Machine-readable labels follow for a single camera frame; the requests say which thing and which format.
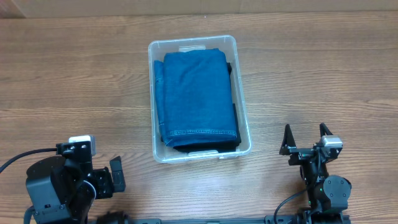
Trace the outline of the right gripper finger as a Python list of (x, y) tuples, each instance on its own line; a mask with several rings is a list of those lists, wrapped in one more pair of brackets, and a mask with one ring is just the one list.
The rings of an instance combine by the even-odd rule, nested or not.
[(290, 128), (290, 124), (285, 125), (284, 130), (284, 138), (282, 140), (282, 144), (279, 150), (279, 154), (283, 156), (293, 154), (297, 149), (295, 144), (294, 136), (292, 134), (292, 130)]
[(333, 133), (328, 129), (325, 123), (320, 124), (320, 136), (327, 136), (327, 135), (333, 135)]

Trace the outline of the black cloth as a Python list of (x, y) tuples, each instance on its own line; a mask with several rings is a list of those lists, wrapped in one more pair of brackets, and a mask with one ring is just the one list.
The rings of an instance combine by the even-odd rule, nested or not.
[(234, 112), (234, 120), (236, 125), (236, 134), (237, 134), (235, 140), (187, 144), (182, 146), (174, 146), (174, 149), (185, 153), (197, 152), (197, 151), (209, 151), (209, 150), (216, 150), (219, 153), (235, 151), (236, 147), (238, 147), (241, 143), (241, 135), (239, 132), (239, 121), (236, 111), (236, 105), (234, 103), (233, 103), (233, 112)]

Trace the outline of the teal blue towel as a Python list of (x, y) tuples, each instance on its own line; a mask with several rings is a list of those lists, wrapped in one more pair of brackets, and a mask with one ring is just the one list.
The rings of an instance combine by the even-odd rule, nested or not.
[(231, 80), (219, 49), (167, 53), (154, 62), (161, 138), (168, 147), (238, 139)]

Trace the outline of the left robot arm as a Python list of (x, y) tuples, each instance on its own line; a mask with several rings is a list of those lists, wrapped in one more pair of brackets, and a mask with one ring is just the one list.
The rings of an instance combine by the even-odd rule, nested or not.
[(94, 169), (91, 150), (91, 141), (60, 143), (55, 156), (28, 168), (25, 185), (36, 223), (87, 223), (95, 200), (125, 191), (121, 158)]

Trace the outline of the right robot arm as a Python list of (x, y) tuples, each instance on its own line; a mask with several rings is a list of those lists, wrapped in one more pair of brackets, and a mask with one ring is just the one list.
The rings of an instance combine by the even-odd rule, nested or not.
[(307, 193), (308, 208), (300, 208), (291, 218), (284, 218), (290, 223), (350, 223), (349, 216), (343, 211), (348, 208), (348, 199), (352, 185), (350, 181), (338, 175), (330, 175), (326, 164), (338, 158), (343, 142), (323, 123), (320, 124), (320, 140), (311, 148), (298, 148), (290, 125), (285, 126), (284, 138), (279, 154), (289, 156), (290, 166), (300, 167), (300, 176), (305, 182), (305, 189), (293, 194), (276, 208), (273, 222), (283, 219), (278, 211), (287, 202)]

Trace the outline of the clear plastic container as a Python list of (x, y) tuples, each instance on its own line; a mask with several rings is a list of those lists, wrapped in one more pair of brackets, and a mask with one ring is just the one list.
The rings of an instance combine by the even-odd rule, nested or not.
[[(232, 152), (219, 153), (216, 150), (198, 151), (191, 153), (178, 152), (167, 147), (159, 132), (159, 122), (155, 102), (155, 71), (154, 62), (163, 61), (165, 54), (172, 52), (188, 52), (192, 50), (219, 49), (226, 55), (226, 61), (232, 66), (231, 94), (236, 107), (238, 128), (241, 143)], [(251, 152), (252, 142), (244, 97), (244, 89), (239, 67), (239, 57), (236, 40), (231, 35), (216, 35), (210, 37), (193, 37), (187, 39), (155, 40), (148, 46), (150, 107), (152, 121), (152, 152), (159, 163), (176, 164), (199, 159), (226, 159), (245, 156)]]

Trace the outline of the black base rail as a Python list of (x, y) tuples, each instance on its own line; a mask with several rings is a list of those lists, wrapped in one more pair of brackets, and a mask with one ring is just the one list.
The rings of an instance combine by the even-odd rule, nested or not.
[[(299, 224), (299, 223), (342, 223), (351, 224), (348, 215), (339, 217), (314, 216), (312, 221), (305, 221), (298, 215), (278, 215), (276, 218), (278, 224)], [(266, 215), (264, 218), (222, 218), (222, 219), (184, 219), (184, 220), (161, 220), (159, 218), (133, 219), (124, 212), (107, 213), (96, 220), (88, 222), (89, 224), (111, 223), (111, 224), (274, 224), (274, 216)]]

